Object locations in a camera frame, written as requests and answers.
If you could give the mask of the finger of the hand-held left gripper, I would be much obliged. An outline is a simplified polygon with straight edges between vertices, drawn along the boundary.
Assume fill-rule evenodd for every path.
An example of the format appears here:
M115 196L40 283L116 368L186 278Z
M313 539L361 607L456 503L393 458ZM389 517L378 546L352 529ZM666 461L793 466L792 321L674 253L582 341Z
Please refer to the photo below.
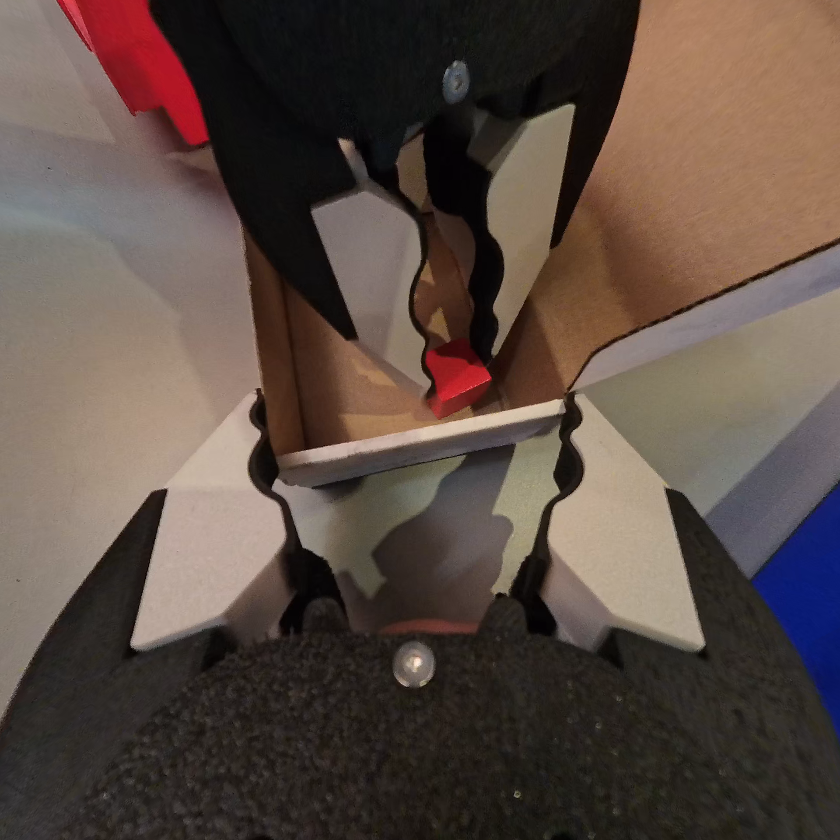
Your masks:
M414 297L426 263L424 236L412 208L368 174L351 141L339 148L354 184L316 203L311 216L348 309L353 343L403 390L424 398L427 337Z
M469 294L469 343L484 364L550 255L574 112L567 103L508 120L469 108L424 132L429 200Z

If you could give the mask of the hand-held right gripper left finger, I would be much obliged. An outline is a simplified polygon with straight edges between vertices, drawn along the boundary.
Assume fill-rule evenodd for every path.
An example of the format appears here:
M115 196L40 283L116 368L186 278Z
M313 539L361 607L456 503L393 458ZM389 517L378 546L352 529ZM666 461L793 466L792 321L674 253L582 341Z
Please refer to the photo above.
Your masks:
M275 491L260 390L248 395L165 488L136 614L137 651L217 630L236 645L296 634L307 605L341 602L328 562Z

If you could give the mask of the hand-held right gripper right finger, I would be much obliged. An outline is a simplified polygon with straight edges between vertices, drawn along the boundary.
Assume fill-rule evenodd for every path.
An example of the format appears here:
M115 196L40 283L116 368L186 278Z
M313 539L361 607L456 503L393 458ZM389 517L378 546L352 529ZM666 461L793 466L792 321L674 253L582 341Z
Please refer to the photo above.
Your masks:
M508 591L528 630L593 653L614 630L699 653L669 487L586 397L563 407L556 493Z

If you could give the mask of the white cardboard mailer box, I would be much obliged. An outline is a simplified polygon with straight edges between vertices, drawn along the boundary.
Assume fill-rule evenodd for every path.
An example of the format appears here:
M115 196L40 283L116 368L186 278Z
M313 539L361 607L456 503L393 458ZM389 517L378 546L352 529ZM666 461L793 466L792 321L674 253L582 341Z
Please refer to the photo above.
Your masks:
M625 385L694 345L734 350L753 322L838 303L838 2L642 2L595 168L495 362L478 419L549 404L513 444L410 466L437 430L422 400L285 289L290 348L258 323L266 408L289 497L362 630L476 622L530 551L557 490L567 391Z

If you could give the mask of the red wooden cube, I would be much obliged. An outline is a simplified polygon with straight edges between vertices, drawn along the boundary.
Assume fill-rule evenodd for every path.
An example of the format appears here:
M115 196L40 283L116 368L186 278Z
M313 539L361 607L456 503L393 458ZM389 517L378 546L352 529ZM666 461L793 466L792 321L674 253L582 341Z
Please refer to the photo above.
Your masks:
M425 362L433 381L427 404L437 420L473 406L492 383L487 367L464 338L429 349Z

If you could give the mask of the blue plastic bin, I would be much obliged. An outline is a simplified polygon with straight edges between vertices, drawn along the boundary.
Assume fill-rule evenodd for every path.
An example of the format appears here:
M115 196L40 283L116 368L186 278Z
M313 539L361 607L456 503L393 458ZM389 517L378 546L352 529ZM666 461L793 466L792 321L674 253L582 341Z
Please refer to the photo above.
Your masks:
M839 731L839 486L754 576Z

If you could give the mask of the red plastic bin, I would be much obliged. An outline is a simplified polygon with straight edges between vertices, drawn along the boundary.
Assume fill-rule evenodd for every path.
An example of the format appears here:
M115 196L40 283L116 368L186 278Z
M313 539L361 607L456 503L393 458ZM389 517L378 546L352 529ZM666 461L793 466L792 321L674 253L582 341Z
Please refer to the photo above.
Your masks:
M200 103L146 1L58 1L134 115L162 110L192 147L209 141Z

